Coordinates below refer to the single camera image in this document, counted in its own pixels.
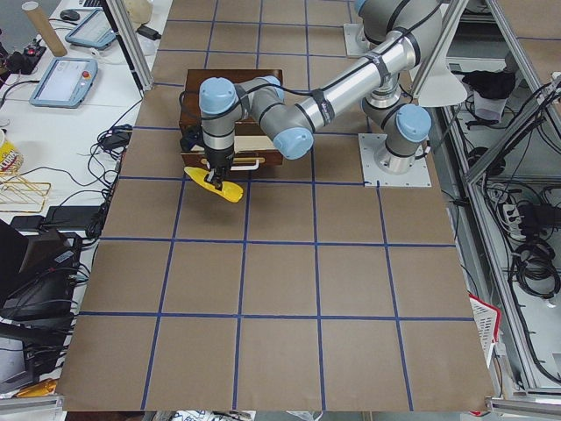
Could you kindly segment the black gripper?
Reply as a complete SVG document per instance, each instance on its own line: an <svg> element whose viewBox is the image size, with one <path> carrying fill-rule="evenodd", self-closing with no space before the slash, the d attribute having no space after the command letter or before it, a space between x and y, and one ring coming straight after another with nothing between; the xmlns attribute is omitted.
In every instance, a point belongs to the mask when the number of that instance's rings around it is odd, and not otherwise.
<svg viewBox="0 0 561 421"><path fill-rule="evenodd" d="M215 189L222 189L224 181L231 170L234 159L234 148L213 149L207 147L205 156L209 172L205 177L206 183L214 185Z"/></svg>

